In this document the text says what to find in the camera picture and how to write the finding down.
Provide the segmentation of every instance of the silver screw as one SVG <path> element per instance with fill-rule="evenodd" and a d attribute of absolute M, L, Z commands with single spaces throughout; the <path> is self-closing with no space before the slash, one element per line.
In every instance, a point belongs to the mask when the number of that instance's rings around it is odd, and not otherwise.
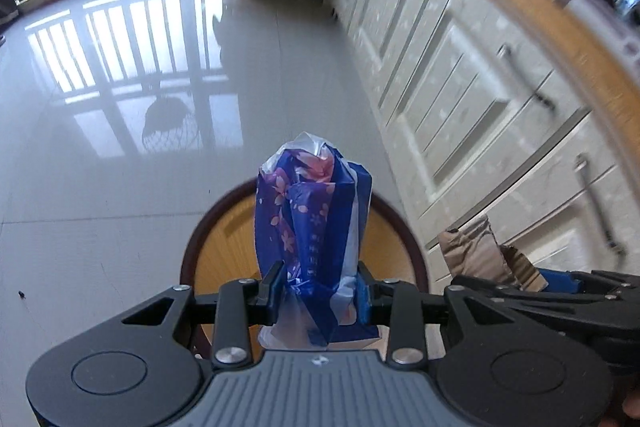
<path fill-rule="evenodd" d="M 238 363 L 244 359 L 246 351 L 242 347 L 223 347 L 216 352 L 216 360 L 222 363 Z"/>
<path fill-rule="evenodd" d="M 420 349 L 415 349 L 415 347 L 401 347 L 391 354 L 391 358 L 394 362 L 404 365 L 407 363 L 420 362 L 420 360 L 424 358 L 424 355 Z"/>

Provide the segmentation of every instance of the human hand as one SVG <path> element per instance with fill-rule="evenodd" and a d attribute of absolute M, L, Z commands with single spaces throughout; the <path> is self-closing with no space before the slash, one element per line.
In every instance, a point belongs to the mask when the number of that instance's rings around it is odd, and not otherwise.
<path fill-rule="evenodd" d="M 640 419 L 638 375 L 616 378 L 611 403 L 598 427 L 625 427 L 629 419 Z"/>

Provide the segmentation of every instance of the round wooden stool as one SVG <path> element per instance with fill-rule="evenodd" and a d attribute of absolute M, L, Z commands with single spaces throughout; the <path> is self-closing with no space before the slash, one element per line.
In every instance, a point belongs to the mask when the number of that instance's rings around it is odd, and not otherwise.
<path fill-rule="evenodd" d="M 260 279 L 254 246 L 256 184 L 254 178 L 228 192 L 191 234 L 182 260 L 180 284 L 193 286 L 196 295 L 215 293 L 230 280 Z M 371 195 L 360 259 L 378 280 L 398 277 L 414 283 L 422 292 L 429 290 L 427 269 L 414 234 L 375 193 Z M 254 360 L 262 349 L 257 342 L 259 329 L 260 326 L 250 328 Z M 211 339 L 212 326 L 203 325 L 195 335 L 196 352 L 208 357 Z"/>

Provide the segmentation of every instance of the ridged gray plastic panel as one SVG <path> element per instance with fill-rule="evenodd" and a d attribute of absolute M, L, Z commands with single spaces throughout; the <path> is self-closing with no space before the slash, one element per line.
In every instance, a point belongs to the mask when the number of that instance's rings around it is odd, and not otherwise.
<path fill-rule="evenodd" d="M 267 351 L 217 375 L 175 427 L 472 427 L 424 374 L 396 371 L 377 351 Z"/>

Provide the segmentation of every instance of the pink flower print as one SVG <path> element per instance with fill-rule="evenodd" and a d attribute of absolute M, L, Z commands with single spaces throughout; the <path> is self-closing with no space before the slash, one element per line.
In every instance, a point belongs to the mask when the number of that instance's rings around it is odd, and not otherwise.
<path fill-rule="evenodd" d="M 306 151 L 296 151 L 296 158 L 306 165 L 306 168 L 296 168 L 296 172 L 316 182 L 330 181 L 334 173 L 334 156 L 326 147 L 323 147 L 320 153 L 321 156 L 315 156 Z"/>
<path fill-rule="evenodd" d="M 285 183 L 285 181 L 282 179 L 281 176 L 276 177 L 276 185 L 275 185 L 275 189 L 276 192 L 278 193 L 278 195 L 276 196 L 276 200 L 275 200 L 275 204 L 283 204 L 284 202 L 284 196 L 287 192 L 287 184 Z"/>
<path fill-rule="evenodd" d="M 282 244 L 285 250 L 293 253 L 293 243 L 295 243 L 295 241 L 296 238 L 293 235 L 289 235 L 289 232 L 287 232 L 287 230 L 282 232 Z"/>

